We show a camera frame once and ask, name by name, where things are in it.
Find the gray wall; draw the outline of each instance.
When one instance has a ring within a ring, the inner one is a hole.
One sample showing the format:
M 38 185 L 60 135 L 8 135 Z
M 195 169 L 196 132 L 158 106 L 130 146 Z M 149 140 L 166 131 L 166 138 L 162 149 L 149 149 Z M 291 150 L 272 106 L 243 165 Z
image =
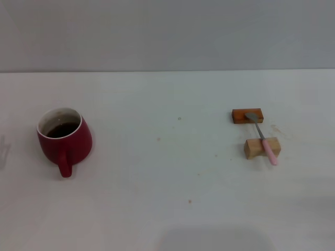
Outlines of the gray wall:
M 0 0 L 0 71 L 335 68 L 334 0 Z

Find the mug handle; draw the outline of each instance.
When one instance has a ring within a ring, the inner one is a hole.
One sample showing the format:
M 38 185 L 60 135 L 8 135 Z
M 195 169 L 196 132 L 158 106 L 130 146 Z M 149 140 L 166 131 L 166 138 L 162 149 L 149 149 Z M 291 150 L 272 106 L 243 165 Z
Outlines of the mug handle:
M 64 178 L 69 178 L 72 175 L 72 165 L 69 165 L 64 148 L 60 149 L 58 153 L 58 167 Z

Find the pink spoon handle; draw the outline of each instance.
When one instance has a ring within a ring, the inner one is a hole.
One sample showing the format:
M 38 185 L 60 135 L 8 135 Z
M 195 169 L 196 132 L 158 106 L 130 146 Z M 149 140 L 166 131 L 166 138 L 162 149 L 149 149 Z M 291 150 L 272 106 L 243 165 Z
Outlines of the pink spoon handle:
M 274 153 L 272 152 L 268 141 L 267 140 L 262 140 L 262 143 L 263 143 L 265 152 L 266 152 L 267 156 L 269 157 L 270 163 L 274 166 L 278 165 L 278 160 L 277 160 L 276 156 L 274 155 Z

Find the spoon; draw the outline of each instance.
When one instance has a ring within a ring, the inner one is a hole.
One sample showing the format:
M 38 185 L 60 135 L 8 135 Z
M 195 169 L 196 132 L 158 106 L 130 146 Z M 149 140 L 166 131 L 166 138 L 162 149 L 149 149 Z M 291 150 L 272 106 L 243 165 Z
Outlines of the spoon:
M 273 166 L 278 165 L 278 160 L 277 160 L 276 156 L 275 156 L 274 153 L 272 152 L 271 147 L 270 147 L 268 141 L 265 139 L 263 133 L 261 132 L 261 129 L 258 127 L 258 124 L 257 124 L 258 117 L 257 117 L 256 113 L 253 113 L 253 112 L 247 112 L 247 113 L 245 114 L 245 116 L 246 116 L 248 119 L 251 119 L 251 120 L 255 123 L 256 128 L 257 128 L 257 131 L 258 131 L 258 133 L 260 134 L 260 137 L 261 137 L 261 139 L 262 139 L 262 144 L 263 144 L 263 146 L 264 146 L 265 152 L 266 152 L 266 154 L 267 154 L 267 156 L 268 156 L 268 158 L 269 158 L 270 163 L 271 163 Z

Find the light wooden block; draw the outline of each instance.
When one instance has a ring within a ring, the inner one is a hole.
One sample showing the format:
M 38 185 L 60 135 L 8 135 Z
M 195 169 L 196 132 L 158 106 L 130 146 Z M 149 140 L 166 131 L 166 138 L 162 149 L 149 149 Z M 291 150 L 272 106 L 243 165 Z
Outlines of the light wooden block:
M 266 138 L 266 140 L 268 141 L 274 155 L 278 157 L 281 152 L 281 145 L 279 144 L 277 137 Z M 244 144 L 244 152 L 247 159 L 253 159 L 256 156 L 266 156 L 261 139 L 246 140 Z

